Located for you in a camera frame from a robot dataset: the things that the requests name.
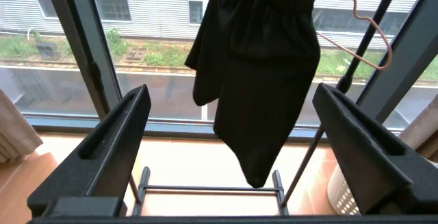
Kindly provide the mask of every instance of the clothes hanger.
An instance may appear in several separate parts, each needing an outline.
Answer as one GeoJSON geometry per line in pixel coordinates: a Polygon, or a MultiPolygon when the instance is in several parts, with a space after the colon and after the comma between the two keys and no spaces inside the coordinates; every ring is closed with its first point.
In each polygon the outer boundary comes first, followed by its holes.
{"type": "Polygon", "coordinates": [[[365,62],[366,64],[370,65],[372,68],[377,69],[379,71],[383,71],[389,68],[389,66],[391,66],[392,63],[392,48],[391,45],[388,42],[388,39],[386,38],[385,34],[382,32],[382,30],[380,29],[380,27],[377,25],[376,22],[374,22],[374,20],[370,17],[364,17],[364,16],[359,16],[357,14],[357,0],[353,0],[353,14],[356,18],[360,19],[360,20],[367,20],[368,22],[371,23],[371,25],[377,29],[378,33],[382,36],[383,41],[386,44],[386,47],[388,48],[388,60],[387,63],[384,66],[377,66],[371,62],[369,62],[368,60],[362,58],[361,56],[353,53],[352,51],[350,51],[349,49],[345,48],[342,45],[337,44],[335,41],[331,40],[330,38],[326,37],[325,35],[321,34],[320,32],[316,32],[318,35],[320,35],[321,37],[323,37],[324,39],[328,40],[329,42],[333,43],[334,45],[336,45],[337,47],[339,47],[340,49],[344,50],[345,52],[349,53],[350,55],[353,55],[354,57],[356,57],[357,59],[359,59],[362,62],[365,62]]]}

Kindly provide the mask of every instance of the building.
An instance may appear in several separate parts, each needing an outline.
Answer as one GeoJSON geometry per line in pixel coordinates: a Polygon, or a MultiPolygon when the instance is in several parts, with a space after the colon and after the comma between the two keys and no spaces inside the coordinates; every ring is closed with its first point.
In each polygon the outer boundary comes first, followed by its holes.
{"type": "MultiPolygon", "coordinates": [[[[123,36],[194,39],[208,0],[95,0],[105,29],[119,28],[123,36]]],[[[359,14],[372,16],[381,0],[358,0],[359,14]]],[[[392,39],[416,0],[393,0],[381,23],[392,39]]],[[[368,23],[352,15],[352,0],[315,0],[315,28],[346,47],[357,47],[368,23]]],[[[63,30],[51,0],[0,0],[0,31],[44,34],[63,30]]],[[[323,47],[331,44],[320,38],[323,47]]],[[[371,49],[384,49],[376,38],[371,49]]]]}

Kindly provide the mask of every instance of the laundry basket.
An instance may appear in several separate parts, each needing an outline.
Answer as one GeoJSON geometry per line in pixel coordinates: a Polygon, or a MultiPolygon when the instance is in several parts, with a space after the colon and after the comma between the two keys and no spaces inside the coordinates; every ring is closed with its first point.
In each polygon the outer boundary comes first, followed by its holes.
{"type": "Polygon", "coordinates": [[[328,200],[336,213],[343,215],[360,215],[355,198],[347,185],[342,171],[337,165],[327,186],[328,200]]]}

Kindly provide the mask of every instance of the tiled floor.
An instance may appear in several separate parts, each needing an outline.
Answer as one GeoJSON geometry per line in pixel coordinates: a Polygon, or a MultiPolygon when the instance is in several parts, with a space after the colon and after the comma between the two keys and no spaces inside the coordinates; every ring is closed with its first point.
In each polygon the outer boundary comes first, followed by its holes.
{"type": "MultiPolygon", "coordinates": [[[[24,223],[31,218],[26,199],[51,171],[81,142],[84,135],[41,134],[44,144],[31,155],[12,163],[0,164],[0,220],[24,223]]],[[[288,188],[307,150],[305,145],[286,145],[273,169],[279,170],[288,188]]],[[[133,168],[140,181],[145,166],[151,169],[149,184],[181,186],[244,186],[237,159],[218,141],[145,138],[133,168]]],[[[318,147],[290,201],[291,214],[335,214],[328,203],[326,186],[336,166],[330,147],[318,147]]],[[[268,179],[266,187],[273,187],[268,179]]],[[[204,192],[148,191],[143,215],[275,215],[272,195],[224,195],[204,192]]],[[[128,214],[134,203],[127,188],[128,214]]]]}

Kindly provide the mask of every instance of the pink wire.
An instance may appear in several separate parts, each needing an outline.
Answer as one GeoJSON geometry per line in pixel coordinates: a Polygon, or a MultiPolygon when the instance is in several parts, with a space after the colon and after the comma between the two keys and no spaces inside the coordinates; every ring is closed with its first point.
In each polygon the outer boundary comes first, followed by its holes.
{"type": "Polygon", "coordinates": [[[371,63],[371,62],[365,60],[365,59],[362,58],[361,56],[359,56],[359,55],[353,53],[353,52],[350,51],[349,49],[346,49],[345,47],[343,47],[343,46],[337,44],[335,41],[333,41],[333,40],[331,40],[330,38],[324,36],[324,35],[321,34],[320,32],[316,32],[316,33],[317,33],[318,35],[322,36],[324,39],[328,40],[329,42],[333,43],[334,45],[338,46],[340,49],[346,51],[346,52],[349,53],[350,55],[353,55],[354,57],[358,58],[360,61],[363,61],[363,62],[365,62],[366,64],[370,65],[371,67],[373,67],[373,68],[375,68],[375,69],[377,69],[377,70],[380,70],[380,71],[388,69],[389,66],[391,66],[391,63],[392,63],[392,48],[391,48],[391,45],[390,45],[389,42],[388,42],[388,39],[386,38],[385,34],[382,32],[382,30],[380,29],[380,27],[376,24],[376,22],[374,22],[374,20],[373,20],[372,18],[370,18],[370,17],[364,17],[364,16],[359,16],[359,15],[357,14],[357,0],[353,0],[353,4],[354,4],[354,6],[353,6],[353,14],[354,14],[354,16],[355,16],[356,18],[358,18],[358,19],[369,21],[369,22],[372,24],[372,26],[373,26],[374,28],[377,29],[378,33],[382,36],[382,39],[383,39],[383,41],[385,42],[386,47],[388,48],[388,61],[387,61],[387,63],[386,63],[384,66],[377,66],[377,65],[375,65],[375,64],[373,64],[373,63],[371,63]]]}

